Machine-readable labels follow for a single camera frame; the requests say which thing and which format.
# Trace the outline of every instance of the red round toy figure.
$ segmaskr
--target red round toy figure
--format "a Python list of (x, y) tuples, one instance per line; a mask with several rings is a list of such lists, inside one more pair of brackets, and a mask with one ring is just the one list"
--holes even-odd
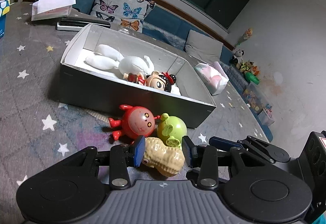
[(113, 131), (112, 135), (114, 140), (118, 140), (119, 137), (127, 135), (132, 139), (136, 139), (142, 135), (148, 137), (153, 133), (155, 129), (155, 119), (160, 116), (154, 117), (152, 112), (142, 106), (130, 106), (122, 104), (119, 106), (125, 113), (122, 116), (122, 120), (114, 120), (109, 118), (111, 128), (121, 126), (121, 130)]

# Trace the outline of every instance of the white stuffed toy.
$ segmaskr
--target white stuffed toy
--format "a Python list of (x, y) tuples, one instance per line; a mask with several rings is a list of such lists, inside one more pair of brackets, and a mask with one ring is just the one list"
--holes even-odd
[(123, 57), (119, 51), (103, 44), (98, 45), (94, 51), (102, 55), (85, 59), (86, 63), (94, 68), (101, 70), (117, 68), (122, 75), (140, 72), (146, 76), (154, 71), (154, 65), (148, 56), (144, 56), (144, 59), (136, 56)]

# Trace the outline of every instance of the beige peanut-shaped toy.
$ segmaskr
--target beige peanut-shaped toy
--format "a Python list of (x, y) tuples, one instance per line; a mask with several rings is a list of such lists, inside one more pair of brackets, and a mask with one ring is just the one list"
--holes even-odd
[(148, 137), (146, 150), (142, 163), (148, 167), (156, 168), (160, 174), (171, 177), (181, 170), (185, 156), (178, 147), (167, 147), (159, 138)]

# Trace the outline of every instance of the doll head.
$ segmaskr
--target doll head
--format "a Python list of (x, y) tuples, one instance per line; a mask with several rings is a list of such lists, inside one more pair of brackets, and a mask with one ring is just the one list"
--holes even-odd
[(145, 85), (161, 91), (171, 92), (171, 86), (175, 84), (177, 78), (173, 74), (160, 74), (157, 70), (152, 75), (147, 75)]

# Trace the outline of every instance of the metal bolt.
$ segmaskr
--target metal bolt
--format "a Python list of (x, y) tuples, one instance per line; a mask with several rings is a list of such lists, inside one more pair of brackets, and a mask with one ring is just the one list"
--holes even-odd
[(205, 178), (205, 179), (201, 179), (200, 180), (201, 185), (207, 186), (207, 187), (211, 187), (216, 185), (216, 181), (211, 179), (211, 178)]
[(114, 179), (112, 181), (112, 184), (114, 186), (119, 186), (119, 187), (126, 186), (127, 183), (128, 183), (128, 181), (126, 179), (123, 179), (123, 178), (117, 178), (117, 179)]

